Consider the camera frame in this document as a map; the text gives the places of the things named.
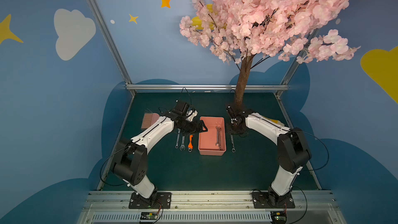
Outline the orange handled adjustable wrench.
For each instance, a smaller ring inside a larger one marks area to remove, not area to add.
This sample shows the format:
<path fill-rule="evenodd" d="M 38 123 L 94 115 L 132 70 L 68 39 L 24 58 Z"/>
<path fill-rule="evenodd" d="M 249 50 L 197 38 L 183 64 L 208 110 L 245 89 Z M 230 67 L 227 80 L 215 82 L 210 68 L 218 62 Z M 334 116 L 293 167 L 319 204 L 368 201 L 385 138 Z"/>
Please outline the orange handled adjustable wrench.
<path fill-rule="evenodd" d="M 188 145 L 188 151 L 189 152 L 192 152 L 192 150 L 193 150 L 192 140 L 193 140 L 193 135 L 190 135 L 189 136 L 189 145 Z"/>

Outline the large silver combination wrench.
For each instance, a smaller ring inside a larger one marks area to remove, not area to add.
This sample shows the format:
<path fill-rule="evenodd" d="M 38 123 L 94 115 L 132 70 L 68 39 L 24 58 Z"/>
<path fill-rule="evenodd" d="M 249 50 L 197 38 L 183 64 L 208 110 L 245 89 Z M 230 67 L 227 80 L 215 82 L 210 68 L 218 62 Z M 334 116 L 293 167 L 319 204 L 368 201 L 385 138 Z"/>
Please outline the large silver combination wrench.
<path fill-rule="evenodd" d="M 182 136 L 182 139 L 181 139 L 181 145 L 180 145 L 180 148 L 179 148 L 180 151 L 186 150 L 186 146 L 185 146 L 184 141 L 185 141 L 185 136 L 183 135 L 183 136 Z"/>

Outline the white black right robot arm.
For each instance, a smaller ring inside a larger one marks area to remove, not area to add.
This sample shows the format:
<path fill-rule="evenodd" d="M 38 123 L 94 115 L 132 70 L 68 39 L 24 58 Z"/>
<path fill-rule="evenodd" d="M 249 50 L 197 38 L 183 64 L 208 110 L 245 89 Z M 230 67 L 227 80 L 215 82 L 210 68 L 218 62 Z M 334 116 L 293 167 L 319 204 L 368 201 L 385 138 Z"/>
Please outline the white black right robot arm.
<path fill-rule="evenodd" d="M 291 197 L 293 183 L 308 161 L 312 158 L 308 142 L 299 128 L 289 128 L 276 120 L 268 119 L 252 110 L 239 111 L 227 106 L 231 119 L 229 125 L 233 134 L 244 134 L 252 129 L 262 134 L 277 146 L 279 168 L 268 188 L 266 200 L 276 207 Z"/>

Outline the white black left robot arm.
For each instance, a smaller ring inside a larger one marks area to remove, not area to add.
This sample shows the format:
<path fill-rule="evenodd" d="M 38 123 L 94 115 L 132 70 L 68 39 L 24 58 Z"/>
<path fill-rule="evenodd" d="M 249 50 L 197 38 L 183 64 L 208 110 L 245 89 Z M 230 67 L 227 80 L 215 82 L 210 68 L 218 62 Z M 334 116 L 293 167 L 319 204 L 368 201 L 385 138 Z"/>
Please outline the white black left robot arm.
<path fill-rule="evenodd" d="M 181 115 L 167 112 L 141 134 L 122 143 L 114 155 L 110 170 L 118 178 L 138 193 L 144 200 L 154 201 L 157 194 L 155 185 L 147 176 L 148 154 L 154 146 L 174 129 L 182 134 L 193 135 L 207 132 L 203 120 L 195 119 L 197 112 L 191 115 Z"/>

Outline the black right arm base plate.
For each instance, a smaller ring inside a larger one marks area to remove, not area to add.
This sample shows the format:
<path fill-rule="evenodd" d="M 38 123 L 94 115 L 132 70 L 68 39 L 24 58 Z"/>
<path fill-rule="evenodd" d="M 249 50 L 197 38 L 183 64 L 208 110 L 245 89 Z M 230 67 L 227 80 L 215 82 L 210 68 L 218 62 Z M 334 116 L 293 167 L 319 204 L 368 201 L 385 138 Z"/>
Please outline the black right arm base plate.
<path fill-rule="evenodd" d="M 291 193 L 279 196 L 273 192 L 254 191 L 251 193 L 254 208 L 295 208 Z"/>

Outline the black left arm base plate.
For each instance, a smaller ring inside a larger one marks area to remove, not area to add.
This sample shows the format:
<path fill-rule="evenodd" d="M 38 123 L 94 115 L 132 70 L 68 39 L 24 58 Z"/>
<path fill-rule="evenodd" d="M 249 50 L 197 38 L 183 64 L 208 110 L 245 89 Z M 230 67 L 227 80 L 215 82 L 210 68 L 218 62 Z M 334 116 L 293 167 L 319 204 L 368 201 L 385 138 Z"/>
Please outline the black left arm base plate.
<path fill-rule="evenodd" d="M 171 192 L 157 192 L 154 191 L 147 199 L 138 193 L 132 193 L 129 201 L 129 209 L 155 209 L 163 206 L 164 209 L 171 207 Z"/>

